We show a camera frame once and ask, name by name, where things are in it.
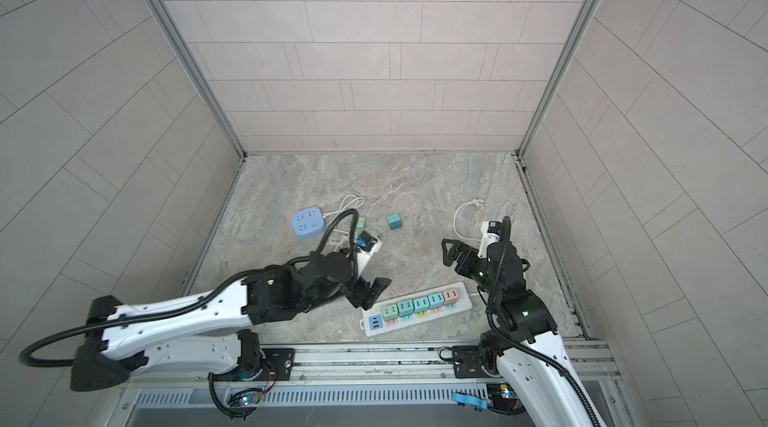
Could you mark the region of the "pink plug adapter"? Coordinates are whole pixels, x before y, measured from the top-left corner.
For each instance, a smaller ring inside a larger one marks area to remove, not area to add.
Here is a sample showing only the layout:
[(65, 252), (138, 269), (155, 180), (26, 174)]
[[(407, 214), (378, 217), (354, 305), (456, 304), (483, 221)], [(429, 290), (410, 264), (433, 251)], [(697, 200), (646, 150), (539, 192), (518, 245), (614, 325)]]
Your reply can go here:
[(460, 291), (458, 288), (450, 288), (442, 292), (443, 304), (453, 305), (456, 304), (460, 298)]

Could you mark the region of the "white multicolour power strip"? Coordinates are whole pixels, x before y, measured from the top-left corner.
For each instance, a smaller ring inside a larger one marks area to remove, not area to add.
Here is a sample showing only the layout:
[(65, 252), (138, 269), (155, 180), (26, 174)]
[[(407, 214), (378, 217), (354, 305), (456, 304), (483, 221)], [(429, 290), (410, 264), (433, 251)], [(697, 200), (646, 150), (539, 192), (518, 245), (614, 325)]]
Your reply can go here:
[(395, 297), (362, 310), (359, 328), (366, 337), (391, 333), (470, 311), (470, 293), (463, 282)]

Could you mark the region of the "light teal plug adapter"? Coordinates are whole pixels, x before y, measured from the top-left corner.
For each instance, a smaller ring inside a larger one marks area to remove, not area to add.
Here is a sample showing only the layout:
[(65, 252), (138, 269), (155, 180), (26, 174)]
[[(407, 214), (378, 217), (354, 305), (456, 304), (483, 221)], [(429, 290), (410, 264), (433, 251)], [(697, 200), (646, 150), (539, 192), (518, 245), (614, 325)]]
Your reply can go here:
[(441, 292), (433, 293), (427, 297), (429, 309), (437, 309), (445, 303), (445, 298)]

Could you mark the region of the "dark teal plug adapter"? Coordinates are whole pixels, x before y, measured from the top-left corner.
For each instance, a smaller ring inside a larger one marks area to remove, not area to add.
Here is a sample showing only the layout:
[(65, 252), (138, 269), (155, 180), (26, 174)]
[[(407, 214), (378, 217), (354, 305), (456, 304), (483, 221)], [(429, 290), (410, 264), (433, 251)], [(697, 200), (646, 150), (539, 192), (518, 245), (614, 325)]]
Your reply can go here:
[(420, 297), (413, 300), (413, 312), (421, 313), (430, 308), (430, 302), (427, 297)]

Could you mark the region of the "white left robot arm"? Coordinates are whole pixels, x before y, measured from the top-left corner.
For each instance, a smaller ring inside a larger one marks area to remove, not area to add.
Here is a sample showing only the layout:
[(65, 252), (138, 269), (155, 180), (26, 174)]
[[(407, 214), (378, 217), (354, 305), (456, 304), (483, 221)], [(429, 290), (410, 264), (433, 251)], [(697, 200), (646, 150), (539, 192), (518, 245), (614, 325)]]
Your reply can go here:
[(19, 361), (32, 368), (68, 367), (72, 390), (96, 391), (162, 362), (182, 365), (182, 356), (172, 351), (178, 339), (232, 329), (233, 354), (211, 350), (199, 360), (219, 378), (254, 378), (264, 362), (253, 327), (290, 321), (340, 297), (355, 308), (369, 308), (390, 285), (388, 278), (368, 282), (362, 276), (381, 248), (377, 236), (351, 228), (348, 247), (326, 252), (329, 237), (323, 234), (307, 255), (235, 273), (201, 294), (142, 305), (123, 304), (112, 295), (99, 297), (91, 303), (85, 325), (31, 343)]

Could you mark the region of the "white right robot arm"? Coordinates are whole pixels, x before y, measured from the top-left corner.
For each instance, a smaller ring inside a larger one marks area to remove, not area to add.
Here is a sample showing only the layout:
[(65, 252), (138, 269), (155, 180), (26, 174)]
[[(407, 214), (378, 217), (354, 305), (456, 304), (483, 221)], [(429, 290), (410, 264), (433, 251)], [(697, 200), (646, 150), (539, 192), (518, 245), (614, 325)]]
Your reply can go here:
[(602, 426), (605, 421), (579, 379), (548, 307), (525, 281), (530, 268), (511, 242), (509, 217), (486, 223), (479, 247), (441, 242), (443, 262), (476, 282), (489, 329), (475, 347), (454, 347), (451, 360), (493, 377), (477, 410), (526, 414), (537, 426)]

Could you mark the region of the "teal plug adapter upper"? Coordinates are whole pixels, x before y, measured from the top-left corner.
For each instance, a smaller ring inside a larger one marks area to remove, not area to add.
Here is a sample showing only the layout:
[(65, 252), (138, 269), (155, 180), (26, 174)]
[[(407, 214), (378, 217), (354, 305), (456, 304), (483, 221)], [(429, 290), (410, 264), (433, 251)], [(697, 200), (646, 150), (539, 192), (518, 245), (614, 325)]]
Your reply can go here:
[(387, 223), (391, 230), (400, 229), (403, 226), (402, 218), (397, 213), (388, 215)]

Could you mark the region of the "blue square power socket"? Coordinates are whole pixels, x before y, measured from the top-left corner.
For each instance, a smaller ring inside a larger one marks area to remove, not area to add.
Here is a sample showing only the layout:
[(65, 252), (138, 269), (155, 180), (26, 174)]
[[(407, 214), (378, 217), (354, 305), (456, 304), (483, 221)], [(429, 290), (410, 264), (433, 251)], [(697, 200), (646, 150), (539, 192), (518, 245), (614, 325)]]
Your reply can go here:
[(291, 225), (299, 239), (309, 239), (325, 231), (325, 220), (319, 207), (309, 207), (296, 212), (291, 218)]

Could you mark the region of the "blue connector tag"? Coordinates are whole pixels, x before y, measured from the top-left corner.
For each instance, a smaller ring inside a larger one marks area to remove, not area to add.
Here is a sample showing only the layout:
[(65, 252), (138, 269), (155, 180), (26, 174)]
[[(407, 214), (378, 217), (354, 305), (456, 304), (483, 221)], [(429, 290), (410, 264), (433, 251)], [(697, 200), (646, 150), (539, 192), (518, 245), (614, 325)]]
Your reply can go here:
[(452, 400), (460, 406), (472, 407), (477, 411), (483, 411), (483, 410), (489, 409), (487, 400), (481, 397), (473, 396), (473, 395), (456, 392), (453, 394)]

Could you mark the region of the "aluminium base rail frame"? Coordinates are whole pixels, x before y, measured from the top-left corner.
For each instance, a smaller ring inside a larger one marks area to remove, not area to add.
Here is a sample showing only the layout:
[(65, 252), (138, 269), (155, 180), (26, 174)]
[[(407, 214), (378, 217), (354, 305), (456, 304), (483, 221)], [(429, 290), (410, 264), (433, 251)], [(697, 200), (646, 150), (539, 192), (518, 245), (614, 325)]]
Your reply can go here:
[[(588, 395), (605, 423), (634, 426), (638, 419), (620, 386), (621, 376), (608, 345), (603, 341), (564, 339), (566, 352)], [(479, 341), (429, 341), (405, 343), (342, 343), (260, 345), (296, 350), (290, 379), (274, 382), (240, 382), (214, 376), (200, 357), (211, 350), (233, 354), (235, 340), (192, 337), (173, 342), (172, 351), (184, 362), (162, 362), (138, 374), (115, 394), (113, 408), (104, 417), (107, 426), (126, 425), (140, 408), (202, 409), (250, 419), (268, 408), (309, 406), (458, 405), (454, 393), (488, 400), (490, 379), (458, 379), (449, 362), (449, 348), (478, 345)], [(232, 409), (232, 393), (262, 388), (256, 408)]]

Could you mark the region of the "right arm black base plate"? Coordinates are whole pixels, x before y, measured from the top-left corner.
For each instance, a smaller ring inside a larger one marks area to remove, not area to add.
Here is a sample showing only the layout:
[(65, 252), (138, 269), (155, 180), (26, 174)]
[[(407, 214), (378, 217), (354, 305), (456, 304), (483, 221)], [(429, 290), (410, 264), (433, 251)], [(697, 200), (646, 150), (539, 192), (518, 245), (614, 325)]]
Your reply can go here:
[(496, 378), (498, 372), (484, 363), (483, 352), (477, 345), (455, 345), (449, 348), (449, 362), (458, 379)]

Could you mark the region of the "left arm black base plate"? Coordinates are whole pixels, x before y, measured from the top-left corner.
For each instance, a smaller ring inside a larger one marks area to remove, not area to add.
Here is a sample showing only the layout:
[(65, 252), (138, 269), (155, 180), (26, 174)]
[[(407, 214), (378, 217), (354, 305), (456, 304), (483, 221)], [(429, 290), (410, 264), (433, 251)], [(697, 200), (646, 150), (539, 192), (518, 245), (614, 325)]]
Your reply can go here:
[(234, 379), (240, 382), (274, 382), (290, 379), (296, 350), (293, 348), (262, 347), (259, 361), (247, 364), (239, 361)]

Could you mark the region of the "metal corner wall profile right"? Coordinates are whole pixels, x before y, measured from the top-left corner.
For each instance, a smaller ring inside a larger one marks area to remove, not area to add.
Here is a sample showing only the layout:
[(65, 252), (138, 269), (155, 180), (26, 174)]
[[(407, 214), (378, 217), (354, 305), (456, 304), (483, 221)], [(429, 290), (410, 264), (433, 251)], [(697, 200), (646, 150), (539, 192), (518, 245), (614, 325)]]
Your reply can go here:
[(550, 78), (545, 85), (542, 96), (537, 104), (537, 108), (534, 111), (531, 123), (529, 124), (521, 145), (517, 150), (516, 155), (520, 161), (524, 160), (525, 156), (532, 148), (534, 138), (543, 124), (544, 117), (554, 100), (559, 85), (567, 73), (578, 46), (588, 29), (589, 23), (596, 13), (599, 3), (600, 0), (584, 0), (582, 2)]

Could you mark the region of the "metal corner wall profile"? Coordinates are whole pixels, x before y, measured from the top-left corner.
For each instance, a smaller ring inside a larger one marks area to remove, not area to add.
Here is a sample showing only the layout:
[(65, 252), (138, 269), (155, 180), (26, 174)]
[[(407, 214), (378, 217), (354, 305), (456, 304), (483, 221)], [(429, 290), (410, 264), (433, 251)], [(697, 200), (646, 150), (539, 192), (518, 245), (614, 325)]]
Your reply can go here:
[(584, 0), (582, 2), (550, 78), (545, 85), (542, 96), (537, 104), (537, 108), (534, 111), (531, 123), (529, 124), (521, 145), (517, 150), (516, 155), (520, 161), (524, 160), (525, 156), (532, 148), (534, 138), (543, 124), (544, 117), (554, 100), (559, 85), (567, 73), (578, 46), (588, 29), (589, 23), (596, 13), (599, 3), (600, 0)]
[(196, 61), (188, 43), (184, 40), (178, 26), (173, 20), (171, 13), (164, 0), (144, 0), (150, 12), (154, 16), (161, 32), (166, 37), (171, 48), (174, 50), (177, 58), (185, 70), (186, 74), (190, 78), (193, 86), (197, 90), (198, 94), (211, 111), (215, 120), (225, 133), (225, 136), (230, 141), (231, 145), (235, 149), (235, 152), (240, 158), (240, 162), (244, 162), (247, 158), (247, 153), (243, 149), (238, 136), (236, 135), (231, 122), (227, 119), (220, 103), (215, 97), (207, 79), (204, 77), (203, 71)]

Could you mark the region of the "metal corner wall profile left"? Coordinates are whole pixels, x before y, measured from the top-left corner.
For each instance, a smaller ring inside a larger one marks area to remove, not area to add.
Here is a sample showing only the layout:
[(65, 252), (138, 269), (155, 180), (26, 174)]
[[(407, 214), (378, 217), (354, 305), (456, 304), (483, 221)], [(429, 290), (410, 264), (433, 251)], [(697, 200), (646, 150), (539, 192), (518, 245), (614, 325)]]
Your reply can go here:
[(164, 0), (144, 0), (150, 12), (154, 16), (161, 32), (166, 37), (171, 48), (174, 50), (177, 58), (185, 70), (186, 74), (190, 78), (193, 86), (197, 90), (198, 94), (211, 111), (215, 120), (225, 133), (225, 136), (230, 141), (231, 145), (235, 149), (235, 152), (240, 158), (240, 162), (244, 162), (247, 158), (247, 153), (243, 149), (238, 136), (236, 135), (231, 122), (227, 119), (220, 103), (215, 97), (207, 79), (204, 77), (203, 71), (196, 61), (188, 43), (184, 40), (178, 26), (173, 20), (171, 13)]

